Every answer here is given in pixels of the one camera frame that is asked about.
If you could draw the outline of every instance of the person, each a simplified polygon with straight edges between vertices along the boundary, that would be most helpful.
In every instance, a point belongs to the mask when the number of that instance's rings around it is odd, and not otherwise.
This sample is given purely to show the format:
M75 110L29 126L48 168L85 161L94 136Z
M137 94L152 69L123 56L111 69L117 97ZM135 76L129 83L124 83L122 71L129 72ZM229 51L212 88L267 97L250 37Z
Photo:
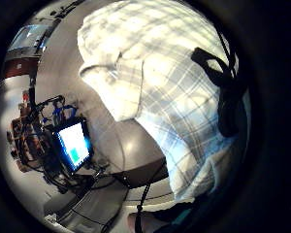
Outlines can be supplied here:
M229 65L212 23L178 1L119 1L83 20L78 46L82 80L115 120L136 120L164 153L176 202L219 188L235 137L220 133L219 88L191 58L200 48ZM215 60L209 66L222 72ZM134 218L128 217L129 226ZM153 232L170 224L143 213L142 226Z

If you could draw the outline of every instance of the white plaid shirt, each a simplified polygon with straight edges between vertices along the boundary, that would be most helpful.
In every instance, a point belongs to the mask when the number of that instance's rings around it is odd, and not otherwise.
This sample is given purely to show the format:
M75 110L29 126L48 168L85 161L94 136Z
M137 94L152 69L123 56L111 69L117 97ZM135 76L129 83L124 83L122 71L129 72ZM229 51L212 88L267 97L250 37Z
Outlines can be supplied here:
M84 19L78 45L81 78L115 120L134 118L156 141L175 198L215 189L234 138L219 133L219 89L190 58L199 47L228 64L212 24L176 1L120 1Z

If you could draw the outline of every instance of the headphones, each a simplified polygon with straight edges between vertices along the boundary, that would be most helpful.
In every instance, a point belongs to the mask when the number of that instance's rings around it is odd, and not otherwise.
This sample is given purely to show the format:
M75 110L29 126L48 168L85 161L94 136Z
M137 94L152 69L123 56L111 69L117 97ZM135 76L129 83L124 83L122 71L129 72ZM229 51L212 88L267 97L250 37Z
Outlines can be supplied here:
M238 104L241 102L246 84L236 75L235 52L231 48L230 54L223 42L221 35L218 33L223 48L229 59L229 66L227 66L220 58L210 54L209 52L196 48L191 59L199 64L208 75L213 84L220 87L219 102L218 102L218 129L224 137L232 137L239 132L236 125L236 112ZM215 60L221 67L223 72L219 72L211 68L208 64L209 60Z

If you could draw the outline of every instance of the monitor screen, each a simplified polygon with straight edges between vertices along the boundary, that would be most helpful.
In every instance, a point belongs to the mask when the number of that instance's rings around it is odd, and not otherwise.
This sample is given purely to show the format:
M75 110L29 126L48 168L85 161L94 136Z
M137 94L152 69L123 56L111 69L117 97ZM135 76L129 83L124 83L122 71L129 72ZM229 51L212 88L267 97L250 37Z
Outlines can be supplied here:
M61 129L57 137L64 160L68 162L69 169L75 172L90 155L90 143L83 134L81 123Z

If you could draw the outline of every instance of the computer monitor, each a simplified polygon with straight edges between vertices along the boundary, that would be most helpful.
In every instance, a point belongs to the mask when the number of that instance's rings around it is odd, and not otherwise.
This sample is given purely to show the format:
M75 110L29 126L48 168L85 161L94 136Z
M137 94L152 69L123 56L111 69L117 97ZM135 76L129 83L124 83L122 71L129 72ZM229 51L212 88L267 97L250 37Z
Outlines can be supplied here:
M70 175L75 174L93 154L86 119L67 120L54 127L52 135L61 163Z

